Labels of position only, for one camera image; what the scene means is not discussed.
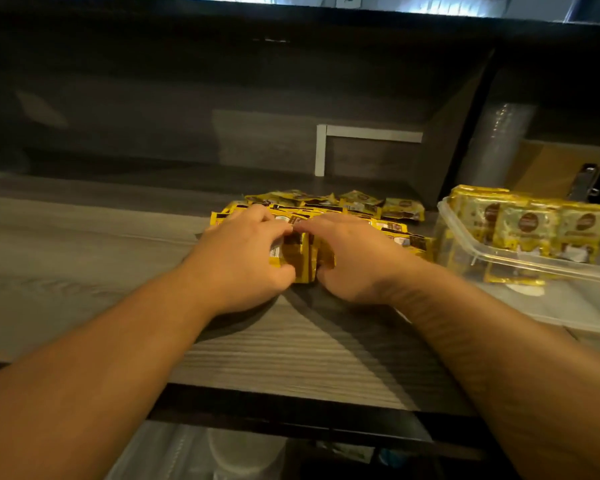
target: hand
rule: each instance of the hand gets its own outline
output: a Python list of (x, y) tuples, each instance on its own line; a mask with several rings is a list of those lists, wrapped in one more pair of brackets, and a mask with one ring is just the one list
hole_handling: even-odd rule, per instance
[(405, 278), (428, 265), (358, 217), (328, 213), (298, 222), (294, 229), (330, 245), (335, 267), (320, 266), (317, 278), (348, 301), (391, 305), (404, 292)]
[(178, 272), (193, 278), (200, 306), (212, 316), (241, 312), (286, 290), (296, 279), (290, 264), (269, 264), (272, 243), (293, 232), (270, 211), (254, 204), (209, 227)]

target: forearm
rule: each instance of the forearm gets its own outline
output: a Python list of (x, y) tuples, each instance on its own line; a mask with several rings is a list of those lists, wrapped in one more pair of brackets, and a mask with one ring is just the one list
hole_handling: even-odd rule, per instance
[(106, 473), (211, 318), (192, 284), (156, 278), (0, 371), (0, 478)]
[(401, 290), (394, 306), (453, 372), (522, 475), (600, 473), (600, 355), (437, 265), (424, 263)]

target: container rim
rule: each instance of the container rim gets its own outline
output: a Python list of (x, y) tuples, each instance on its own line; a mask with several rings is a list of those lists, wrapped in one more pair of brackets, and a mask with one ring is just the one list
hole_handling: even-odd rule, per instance
[(454, 234), (458, 245), (475, 259), (504, 264), (506, 266), (516, 266), (531, 271), (542, 271), (544, 273), (560, 274), (581, 280), (600, 282), (600, 266), (597, 264), (533, 256), (517, 251), (493, 248), (476, 241), (460, 219), (458, 219), (455, 212), (449, 207), (448, 197), (438, 202), (438, 211), (448, 229)]

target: plastic bin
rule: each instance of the plastic bin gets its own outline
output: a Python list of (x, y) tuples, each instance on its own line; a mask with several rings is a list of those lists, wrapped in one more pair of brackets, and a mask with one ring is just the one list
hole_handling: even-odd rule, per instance
[[(473, 238), (447, 199), (439, 202), (438, 211), (437, 263), (535, 320), (600, 333), (600, 254), (596, 264), (584, 264), (492, 248)], [(484, 282), (487, 266), (495, 265), (536, 271), (546, 284)]]

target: power outlet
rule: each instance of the power outlet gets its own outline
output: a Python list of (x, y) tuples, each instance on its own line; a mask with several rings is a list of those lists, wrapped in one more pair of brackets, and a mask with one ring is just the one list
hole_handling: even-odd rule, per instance
[(360, 8), (362, 0), (336, 0), (336, 8)]

